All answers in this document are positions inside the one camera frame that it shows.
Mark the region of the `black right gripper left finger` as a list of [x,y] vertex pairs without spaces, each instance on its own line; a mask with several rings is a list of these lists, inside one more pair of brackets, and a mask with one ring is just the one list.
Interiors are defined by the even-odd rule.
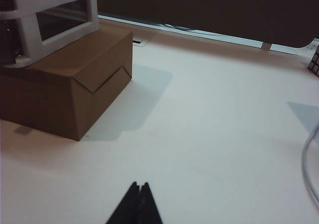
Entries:
[[106,224],[135,224],[138,216],[140,187],[133,182]]

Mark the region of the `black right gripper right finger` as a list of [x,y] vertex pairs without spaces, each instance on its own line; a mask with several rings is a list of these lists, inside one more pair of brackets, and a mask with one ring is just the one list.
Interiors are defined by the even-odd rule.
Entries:
[[159,211],[147,182],[142,185],[140,190],[139,223],[162,224]]

